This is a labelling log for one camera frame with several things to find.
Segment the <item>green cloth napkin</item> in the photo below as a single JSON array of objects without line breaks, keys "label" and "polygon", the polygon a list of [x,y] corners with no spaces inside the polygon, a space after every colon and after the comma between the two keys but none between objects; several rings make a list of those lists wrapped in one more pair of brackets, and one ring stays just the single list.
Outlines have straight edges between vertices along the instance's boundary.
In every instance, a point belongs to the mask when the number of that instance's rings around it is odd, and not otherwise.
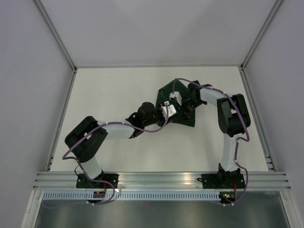
[{"label": "green cloth napkin", "polygon": [[176,100],[170,101],[170,93],[172,92],[173,81],[159,89],[156,99],[156,108],[164,106],[164,102],[169,101],[171,105],[174,105],[177,113],[172,117],[169,117],[169,123],[182,124],[189,127],[195,126],[195,110],[190,110],[185,107],[184,104],[191,98],[189,89],[180,81],[175,83],[174,92],[179,92],[182,99],[183,106],[179,106]]}]

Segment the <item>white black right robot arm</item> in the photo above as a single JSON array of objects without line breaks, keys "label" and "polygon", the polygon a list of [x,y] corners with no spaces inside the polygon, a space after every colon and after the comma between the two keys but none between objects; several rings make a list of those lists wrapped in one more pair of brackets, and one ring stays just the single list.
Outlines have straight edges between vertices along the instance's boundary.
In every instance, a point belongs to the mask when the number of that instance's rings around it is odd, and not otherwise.
[{"label": "white black right robot arm", "polygon": [[191,110],[200,104],[211,104],[217,108],[218,125],[223,133],[223,154],[218,171],[201,174],[197,181],[204,189],[246,189],[248,170],[237,160],[240,141],[249,142],[248,127],[251,119],[242,94],[229,95],[213,86],[200,85],[198,81],[187,80],[192,98],[184,102]]}]

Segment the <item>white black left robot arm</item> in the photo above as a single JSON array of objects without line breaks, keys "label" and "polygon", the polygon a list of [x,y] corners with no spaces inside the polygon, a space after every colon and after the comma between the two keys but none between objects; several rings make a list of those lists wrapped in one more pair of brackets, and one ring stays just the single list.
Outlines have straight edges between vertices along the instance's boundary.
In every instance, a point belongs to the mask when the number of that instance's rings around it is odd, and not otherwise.
[{"label": "white black left robot arm", "polygon": [[92,116],[84,118],[65,138],[68,151],[62,156],[65,160],[74,160],[82,173],[77,176],[78,189],[116,188],[117,177],[105,174],[95,155],[102,143],[112,139],[134,139],[142,133],[149,133],[147,126],[158,125],[153,132],[159,132],[169,123],[170,110],[168,101],[155,107],[152,103],[143,103],[137,112],[120,122],[99,122]]}]

